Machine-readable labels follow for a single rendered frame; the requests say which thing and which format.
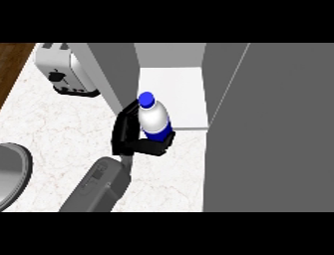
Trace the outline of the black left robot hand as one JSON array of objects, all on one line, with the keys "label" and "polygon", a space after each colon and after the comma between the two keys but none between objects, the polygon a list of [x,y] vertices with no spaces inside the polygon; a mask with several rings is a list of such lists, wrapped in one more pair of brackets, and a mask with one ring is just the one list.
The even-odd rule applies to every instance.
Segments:
[{"label": "black left robot hand", "polygon": [[140,123],[140,100],[126,106],[118,116],[113,129],[113,155],[134,156],[135,153],[144,153],[162,156],[172,145],[175,131],[168,126],[168,134],[158,134],[150,138],[141,138]]}]

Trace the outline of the blue and white water bottle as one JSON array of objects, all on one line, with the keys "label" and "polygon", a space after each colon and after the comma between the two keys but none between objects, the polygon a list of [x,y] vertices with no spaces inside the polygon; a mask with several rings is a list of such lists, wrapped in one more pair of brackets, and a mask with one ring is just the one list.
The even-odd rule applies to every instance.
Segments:
[{"label": "blue and white water bottle", "polygon": [[140,123],[150,140],[165,141],[172,133],[168,109],[152,92],[140,95]]}]

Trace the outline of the grey cabinet with white shelf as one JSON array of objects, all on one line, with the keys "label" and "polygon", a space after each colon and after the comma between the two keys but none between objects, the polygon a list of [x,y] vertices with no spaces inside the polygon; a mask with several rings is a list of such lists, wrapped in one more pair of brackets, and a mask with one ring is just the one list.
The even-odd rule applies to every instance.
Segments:
[{"label": "grey cabinet with white shelf", "polygon": [[165,104],[177,130],[209,128],[203,86],[205,43],[70,43],[118,115],[143,92]]}]

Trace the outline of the grey cabinet door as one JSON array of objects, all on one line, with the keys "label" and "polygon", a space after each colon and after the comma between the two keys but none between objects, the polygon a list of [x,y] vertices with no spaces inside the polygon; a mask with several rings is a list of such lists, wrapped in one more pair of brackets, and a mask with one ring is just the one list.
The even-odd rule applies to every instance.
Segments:
[{"label": "grey cabinet door", "polygon": [[208,133],[206,211],[334,211],[334,44],[255,44]]}]

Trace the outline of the white toaster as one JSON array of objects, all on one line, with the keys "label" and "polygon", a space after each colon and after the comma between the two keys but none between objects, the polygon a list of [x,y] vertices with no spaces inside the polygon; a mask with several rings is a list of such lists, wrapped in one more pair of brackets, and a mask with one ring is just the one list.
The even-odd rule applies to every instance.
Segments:
[{"label": "white toaster", "polygon": [[88,98],[101,94],[67,43],[42,43],[35,64],[58,94]]}]

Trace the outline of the grey round pot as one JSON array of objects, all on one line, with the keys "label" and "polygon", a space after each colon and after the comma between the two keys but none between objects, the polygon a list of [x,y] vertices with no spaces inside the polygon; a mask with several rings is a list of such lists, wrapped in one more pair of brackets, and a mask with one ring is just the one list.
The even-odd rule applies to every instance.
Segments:
[{"label": "grey round pot", "polygon": [[33,174],[33,155],[19,143],[0,143],[0,211],[24,192]]}]

